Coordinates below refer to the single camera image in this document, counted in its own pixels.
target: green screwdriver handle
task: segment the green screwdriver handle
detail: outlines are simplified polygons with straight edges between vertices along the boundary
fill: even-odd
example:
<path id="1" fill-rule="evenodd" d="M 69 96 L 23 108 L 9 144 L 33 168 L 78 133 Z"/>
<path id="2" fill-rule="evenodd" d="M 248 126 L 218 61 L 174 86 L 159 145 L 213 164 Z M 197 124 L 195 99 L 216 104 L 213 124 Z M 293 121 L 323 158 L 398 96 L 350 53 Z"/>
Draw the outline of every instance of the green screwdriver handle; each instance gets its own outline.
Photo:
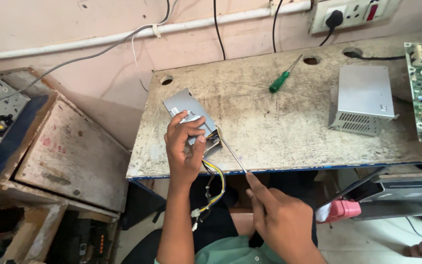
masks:
<path id="1" fill-rule="evenodd" d="M 288 71 L 283 72 L 283 74 L 281 74 L 281 76 L 270 85 L 270 92 L 276 93 L 279 90 L 279 88 L 281 88 L 281 85 L 283 85 L 284 81 L 286 81 L 288 77 L 289 77 L 289 72 Z"/>

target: dirty table top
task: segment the dirty table top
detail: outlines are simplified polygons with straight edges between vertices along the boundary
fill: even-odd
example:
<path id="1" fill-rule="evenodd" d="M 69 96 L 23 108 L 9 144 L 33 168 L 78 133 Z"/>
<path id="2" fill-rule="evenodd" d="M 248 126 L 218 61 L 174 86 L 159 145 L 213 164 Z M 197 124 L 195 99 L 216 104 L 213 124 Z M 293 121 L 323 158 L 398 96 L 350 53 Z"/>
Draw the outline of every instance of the dirty table top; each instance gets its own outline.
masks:
<path id="1" fill-rule="evenodd" d="M 206 63 L 154 73 L 131 155 L 127 178 L 169 175 L 164 133 L 171 117 L 162 101 L 188 88 L 221 128 L 227 143 L 250 171 L 284 171 L 422 163 L 405 60 L 363 61 L 343 55 L 357 47 L 363 56 L 404 54 L 404 42 L 422 42 L 422 32 L 312 47 L 276 54 Z M 296 58 L 302 60 L 277 93 L 268 87 Z M 389 68 L 395 113 L 378 137 L 328 129 L 331 89 L 346 64 Z M 173 81 L 161 85 L 160 80 Z M 241 168 L 224 147 L 209 160 L 225 173 Z"/>

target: screwdriver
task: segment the screwdriver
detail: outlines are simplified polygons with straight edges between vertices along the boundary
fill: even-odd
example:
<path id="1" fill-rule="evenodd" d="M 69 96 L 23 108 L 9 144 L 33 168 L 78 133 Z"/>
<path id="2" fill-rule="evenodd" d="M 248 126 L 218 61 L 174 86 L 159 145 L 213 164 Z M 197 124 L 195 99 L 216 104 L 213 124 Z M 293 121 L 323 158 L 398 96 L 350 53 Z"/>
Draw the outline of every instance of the screwdriver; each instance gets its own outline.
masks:
<path id="1" fill-rule="evenodd" d="M 276 93 L 278 92 L 279 88 L 281 88 L 281 86 L 283 85 L 284 81 L 286 81 L 286 79 L 289 77 L 289 74 L 291 72 L 291 70 L 293 69 L 293 67 L 296 65 L 296 63 L 302 58 L 302 54 L 297 58 L 297 60 L 289 67 L 289 69 L 287 69 L 286 71 L 283 72 L 283 74 L 281 74 L 281 76 L 276 79 L 276 81 L 274 81 L 271 85 L 270 85 L 270 92 L 271 93 Z"/>
<path id="2" fill-rule="evenodd" d="M 237 156 L 234 154 L 234 152 L 232 151 L 231 147 L 229 147 L 229 145 L 227 144 L 227 142 L 224 140 L 224 138 L 222 137 L 222 132 L 221 129 L 216 125 L 216 128 L 218 130 L 218 136 L 219 139 L 222 141 L 222 143 L 224 143 L 224 145 L 226 145 L 227 149 L 229 149 L 229 152 L 232 154 L 232 156 L 234 157 L 235 161 L 237 161 L 237 163 L 240 165 L 240 167 L 242 168 L 243 172 L 245 174 L 247 174 L 247 170 L 245 170 L 245 168 L 243 167 L 242 163 L 240 162 L 240 160 L 237 158 Z"/>

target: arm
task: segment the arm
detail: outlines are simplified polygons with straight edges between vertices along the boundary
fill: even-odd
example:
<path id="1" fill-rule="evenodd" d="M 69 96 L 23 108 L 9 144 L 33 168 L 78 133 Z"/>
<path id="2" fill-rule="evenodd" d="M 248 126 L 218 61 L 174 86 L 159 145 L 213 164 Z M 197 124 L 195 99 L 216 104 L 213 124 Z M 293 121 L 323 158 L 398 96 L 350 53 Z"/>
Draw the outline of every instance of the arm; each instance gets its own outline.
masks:
<path id="1" fill-rule="evenodd" d="M 189 193 L 191 184 L 201 168 L 206 139 L 203 136 L 204 129 L 198 127 L 205 122 L 205 117 L 179 125 L 186 115 L 186 110 L 175 115 L 164 135 L 170 167 L 170 184 L 164 227 L 157 253 L 157 261 L 161 264 L 195 262 Z M 193 144 L 191 157 L 187 157 L 183 152 L 188 136 L 198 136 Z"/>
<path id="2" fill-rule="evenodd" d="M 326 264 L 312 242 L 312 208 L 278 189 L 267 189 L 251 172 L 246 177 L 255 229 L 268 246 L 289 264 Z"/>

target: white conduit pipe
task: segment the white conduit pipe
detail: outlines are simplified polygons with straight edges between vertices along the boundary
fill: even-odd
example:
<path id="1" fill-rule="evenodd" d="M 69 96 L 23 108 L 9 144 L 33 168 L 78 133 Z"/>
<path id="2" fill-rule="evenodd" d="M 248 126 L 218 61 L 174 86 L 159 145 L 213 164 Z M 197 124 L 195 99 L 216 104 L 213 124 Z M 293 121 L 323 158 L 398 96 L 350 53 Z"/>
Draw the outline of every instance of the white conduit pipe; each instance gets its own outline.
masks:
<path id="1" fill-rule="evenodd" d="M 309 0 L 297 2 L 297 3 L 290 3 L 287 5 L 281 6 L 279 8 L 278 14 L 287 14 L 287 13 L 293 13 L 293 12 L 306 11 L 310 9 L 310 6 L 311 4 Z M 216 20 L 218 24 L 225 24 L 225 23 L 230 23 L 230 22 L 237 22 L 237 21 L 243 21 L 243 20 L 248 20 L 248 19 L 267 17 L 270 15 L 271 15 L 270 9 L 265 8 L 265 9 L 243 11 L 243 12 L 227 14 L 227 15 L 220 15 L 216 18 Z M 172 32 L 208 27 L 212 25 L 214 25 L 214 17 L 196 19 L 196 20 L 181 22 L 181 23 L 165 24 L 162 26 L 158 26 L 158 31 L 160 34 L 164 34 L 164 33 L 172 33 Z M 61 52 L 61 51 L 67 51 L 67 50 L 92 47 L 92 46 L 97 46 L 97 45 L 110 44 L 110 43 L 114 43 L 116 41 L 119 41 L 120 39 L 125 38 L 130 33 L 132 33 L 132 31 L 115 34 L 115 35 L 104 36 L 104 37 L 84 39 L 84 40 L 72 41 L 72 42 L 67 42 L 67 43 L 62 43 L 62 44 L 48 45 L 48 46 L 43 46 L 43 47 L 26 48 L 26 49 L 13 50 L 13 51 L 3 51 L 3 52 L 0 52 L 0 60 L 23 57 L 23 56 L 34 56 L 34 55 L 40 55 L 40 54 L 46 54 L 46 53 Z M 152 31 L 152 28 L 147 28 L 137 33 L 135 38 L 142 38 L 142 37 L 149 37 L 149 36 L 154 36 L 154 32 Z"/>

